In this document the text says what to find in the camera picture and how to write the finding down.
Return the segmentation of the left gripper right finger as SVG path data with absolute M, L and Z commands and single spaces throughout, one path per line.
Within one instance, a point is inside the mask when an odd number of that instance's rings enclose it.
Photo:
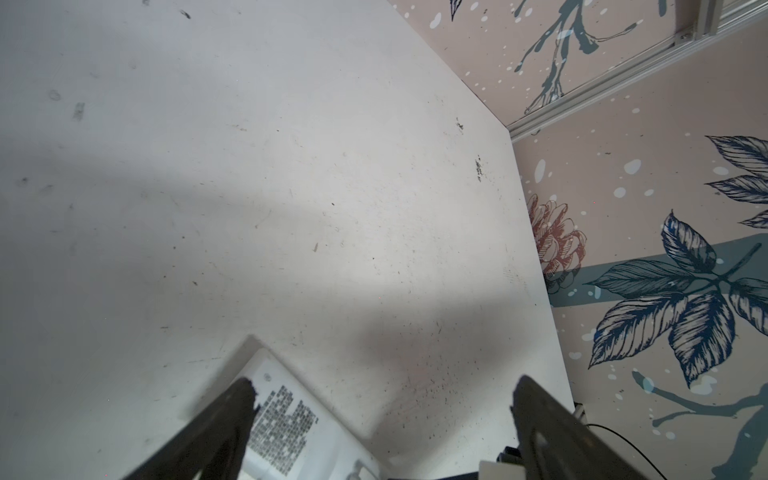
M 513 391 L 512 416 L 527 479 L 642 479 L 533 378 Z

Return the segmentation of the white remote control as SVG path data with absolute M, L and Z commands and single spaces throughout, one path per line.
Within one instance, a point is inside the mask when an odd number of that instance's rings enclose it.
M 240 375 L 251 381 L 257 413 L 242 471 L 252 479 L 385 479 L 377 459 L 266 348 Z

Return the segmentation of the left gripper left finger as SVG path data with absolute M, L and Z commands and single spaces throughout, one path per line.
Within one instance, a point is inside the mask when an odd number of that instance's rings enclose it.
M 237 379 L 127 477 L 236 479 L 259 411 L 256 397 L 249 379 Z

